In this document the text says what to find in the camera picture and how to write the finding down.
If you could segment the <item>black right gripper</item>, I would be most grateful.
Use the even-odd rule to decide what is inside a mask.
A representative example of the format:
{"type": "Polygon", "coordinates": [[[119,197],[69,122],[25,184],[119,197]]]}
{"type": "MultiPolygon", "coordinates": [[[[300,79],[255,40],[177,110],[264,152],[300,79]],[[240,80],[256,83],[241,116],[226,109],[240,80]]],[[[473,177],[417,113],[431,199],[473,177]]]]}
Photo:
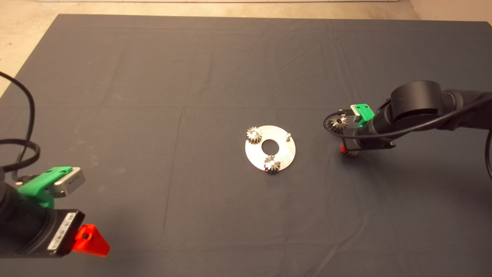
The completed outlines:
{"type": "MultiPolygon", "coordinates": [[[[346,128],[341,134],[346,136],[371,135],[367,128],[346,128]]],[[[396,146],[396,141],[389,141],[386,138],[343,138],[342,141],[341,153],[346,153],[346,151],[393,149],[396,146]]]]}

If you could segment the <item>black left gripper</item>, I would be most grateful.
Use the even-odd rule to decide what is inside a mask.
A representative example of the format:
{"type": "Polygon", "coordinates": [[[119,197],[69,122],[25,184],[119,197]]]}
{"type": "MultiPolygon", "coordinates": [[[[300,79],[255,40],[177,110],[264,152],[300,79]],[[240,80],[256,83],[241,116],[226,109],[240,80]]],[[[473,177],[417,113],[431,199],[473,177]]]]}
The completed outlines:
{"type": "Polygon", "coordinates": [[[82,223],[86,217],[79,209],[51,209],[46,226],[23,247],[21,257],[63,257],[72,251],[106,257],[110,245],[93,224],[82,223]]]}

